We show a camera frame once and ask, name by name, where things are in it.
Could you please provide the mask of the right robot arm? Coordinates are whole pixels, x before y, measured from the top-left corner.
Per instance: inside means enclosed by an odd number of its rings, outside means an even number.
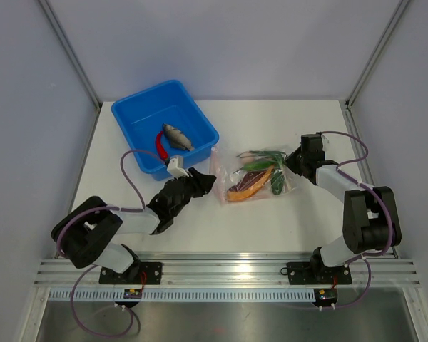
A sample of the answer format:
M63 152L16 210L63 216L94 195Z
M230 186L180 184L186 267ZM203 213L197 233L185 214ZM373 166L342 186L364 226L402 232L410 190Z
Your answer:
M291 285L351 284L351 263L382 256L402 241L393 191L356 180L342 171L340 164L328 160L323 135L303 135L300 146L286 157L285 164L341 201L342 234L316 248L309 261L288 262L281 272Z

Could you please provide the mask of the clear zip top bag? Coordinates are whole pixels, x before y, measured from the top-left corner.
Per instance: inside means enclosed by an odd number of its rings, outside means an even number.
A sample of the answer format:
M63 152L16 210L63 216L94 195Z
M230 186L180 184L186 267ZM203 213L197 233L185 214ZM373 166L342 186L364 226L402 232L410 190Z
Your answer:
M297 189L295 174L285 165L290 147L275 145L249 150L211 149L213 193L221 204L280 198Z

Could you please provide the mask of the grey toy fish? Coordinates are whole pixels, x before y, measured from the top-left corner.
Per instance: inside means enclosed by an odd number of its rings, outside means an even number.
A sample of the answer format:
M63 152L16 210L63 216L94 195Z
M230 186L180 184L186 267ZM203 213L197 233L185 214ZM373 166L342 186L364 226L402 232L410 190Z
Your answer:
M179 150L194 150L191 140L178 128L167 123L162 124L163 134L170 146Z

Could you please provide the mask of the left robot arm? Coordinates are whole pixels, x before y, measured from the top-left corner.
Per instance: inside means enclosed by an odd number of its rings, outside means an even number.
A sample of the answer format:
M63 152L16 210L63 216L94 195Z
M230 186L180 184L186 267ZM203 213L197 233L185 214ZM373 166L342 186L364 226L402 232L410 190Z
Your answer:
M191 167L186 176L167 181L143 209L107 205L92 196L62 219L51 231L58 253L77 268L100 266L101 284L139 284L149 279L147 268L118 234L158 235L167 230L194 198L208 194L216 176Z

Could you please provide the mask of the red toy chili pepper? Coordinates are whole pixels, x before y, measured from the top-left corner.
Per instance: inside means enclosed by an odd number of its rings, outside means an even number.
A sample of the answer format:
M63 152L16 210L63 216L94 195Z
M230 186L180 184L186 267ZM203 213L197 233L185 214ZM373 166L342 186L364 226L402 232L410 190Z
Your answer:
M162 145L161 139L163 137L163 131L161 130L155 138L155 147L158 153L158 156L161 160L166 161L169 158L169 154L165 150L165 148Z

